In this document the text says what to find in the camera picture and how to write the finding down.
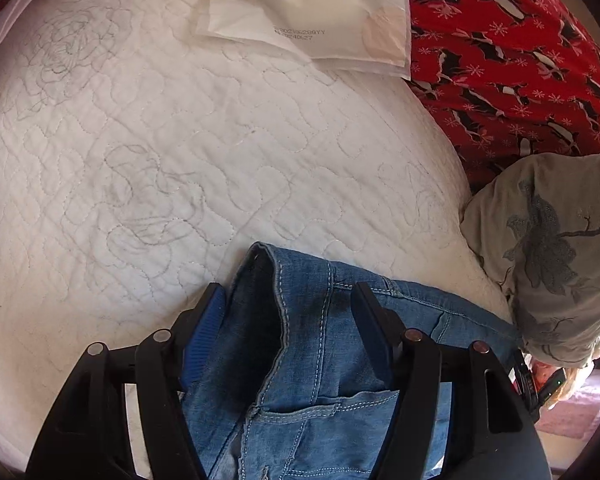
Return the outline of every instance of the mattress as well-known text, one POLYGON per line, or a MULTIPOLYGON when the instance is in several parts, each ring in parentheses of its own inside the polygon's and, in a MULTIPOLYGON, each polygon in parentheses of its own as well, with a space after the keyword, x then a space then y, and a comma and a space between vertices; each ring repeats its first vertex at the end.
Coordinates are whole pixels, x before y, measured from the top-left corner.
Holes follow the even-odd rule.
POLYGON ((0 458, 91 342, 136 344, 255 240, 510 320, 468 184, 398 78, 194 34, 204 0, 34 0, 0 46, 0 458))

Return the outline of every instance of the blue jeans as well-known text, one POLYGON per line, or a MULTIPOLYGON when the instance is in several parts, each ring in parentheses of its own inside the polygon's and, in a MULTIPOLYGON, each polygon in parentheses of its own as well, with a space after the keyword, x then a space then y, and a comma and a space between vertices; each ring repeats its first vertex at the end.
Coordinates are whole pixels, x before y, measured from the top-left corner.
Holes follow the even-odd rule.
MULTIPOLYGON (((349 306, 356 282, 439 343, 483 340, 503 362, 519 346, 515 327, 453 294, 257 243, 182 403, 210 478, 368 478, 397 393, 375 377, 362 346, 349 306)), ((442 386, 425 478, 445 452, 450 385, 442 386)))

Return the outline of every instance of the white plastic bag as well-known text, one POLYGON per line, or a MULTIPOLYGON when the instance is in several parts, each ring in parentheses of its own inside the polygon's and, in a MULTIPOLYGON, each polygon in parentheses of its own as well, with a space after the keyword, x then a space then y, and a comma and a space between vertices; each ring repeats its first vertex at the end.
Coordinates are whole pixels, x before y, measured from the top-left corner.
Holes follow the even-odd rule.
POLYGON ((408 0, 209 0, 198 32, 270 43, 324 68, 409 76, 408 0))

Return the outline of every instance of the silver rivet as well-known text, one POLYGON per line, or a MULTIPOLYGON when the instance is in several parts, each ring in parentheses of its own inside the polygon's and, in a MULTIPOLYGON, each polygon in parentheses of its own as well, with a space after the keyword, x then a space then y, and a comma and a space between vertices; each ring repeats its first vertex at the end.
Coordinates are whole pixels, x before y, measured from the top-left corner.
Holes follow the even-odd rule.
POLYGON ((104 345, 102 343, 91 343, 87 348, 87 354, 89 355, 99 355, 104 350, 104 345))
POLYGON ((404 336, 409 341, 413 341, 414 343, 417 343, 418 341, 422 341, 422 337, 423 337, 422 332, 420 330, 417 330, 416 328, 409 328, 409 329, 405 330, 404 336))
POLYGON ((166 328, 163 328, 162 330, 158 330, 158 332, 156 332, 154 334, 154 341, 157 341, 158 343, 164 343, 165 341, 168 341, 171 338, 171 332, 169 330, 167 330, 166 328))
POLYGON ((490 348, 484 341, 476 341, 474 343, 474 350, 480 354, 488 354, 490 348))

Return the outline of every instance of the beige floral fabric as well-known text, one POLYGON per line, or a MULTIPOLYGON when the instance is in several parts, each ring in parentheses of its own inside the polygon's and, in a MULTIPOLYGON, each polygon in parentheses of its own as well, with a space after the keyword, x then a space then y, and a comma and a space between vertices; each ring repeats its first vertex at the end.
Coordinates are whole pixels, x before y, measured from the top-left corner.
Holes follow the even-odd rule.
POLYGON ((527 351, 586 366, 600 337, 600 154, 523 158, 469 202, 461 229, 527 351))

